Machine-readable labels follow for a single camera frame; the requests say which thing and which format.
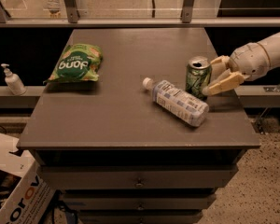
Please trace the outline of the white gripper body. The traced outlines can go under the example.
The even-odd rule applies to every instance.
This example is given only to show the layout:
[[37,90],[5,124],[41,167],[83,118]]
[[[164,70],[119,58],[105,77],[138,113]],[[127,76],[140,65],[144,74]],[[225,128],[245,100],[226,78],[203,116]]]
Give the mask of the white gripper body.
[[269,56],[260,43],[248,43],[236,49],[229,64],[231,70],[240,72],[246,81],[264,77],[271,67]]

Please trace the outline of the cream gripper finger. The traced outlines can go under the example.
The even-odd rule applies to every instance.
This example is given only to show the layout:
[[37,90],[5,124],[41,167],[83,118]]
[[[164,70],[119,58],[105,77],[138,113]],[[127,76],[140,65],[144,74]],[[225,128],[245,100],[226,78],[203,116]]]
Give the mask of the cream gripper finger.
[[210,83],[203,88],[202,93],[205,96],[212,96],[230,91],[237,88],[245,81],[245,77],[240,72],[224,71],[222,74],[213,73]]
[[215,81],[222,73],[229,69],[229,56],[219,56],[210,62],[212,67],[212,73],[210,81]]

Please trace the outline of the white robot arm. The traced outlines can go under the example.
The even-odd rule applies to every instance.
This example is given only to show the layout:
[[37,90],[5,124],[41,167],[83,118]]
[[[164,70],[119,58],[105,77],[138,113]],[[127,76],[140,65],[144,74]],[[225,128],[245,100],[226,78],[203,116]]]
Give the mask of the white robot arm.
[[280,32],[259,42],[247,43],[230,56],[221,55],[210,64],[210,83],[202,89],[205,96],[230,91],[245,81],[265,77],[269,71],[280,67]]

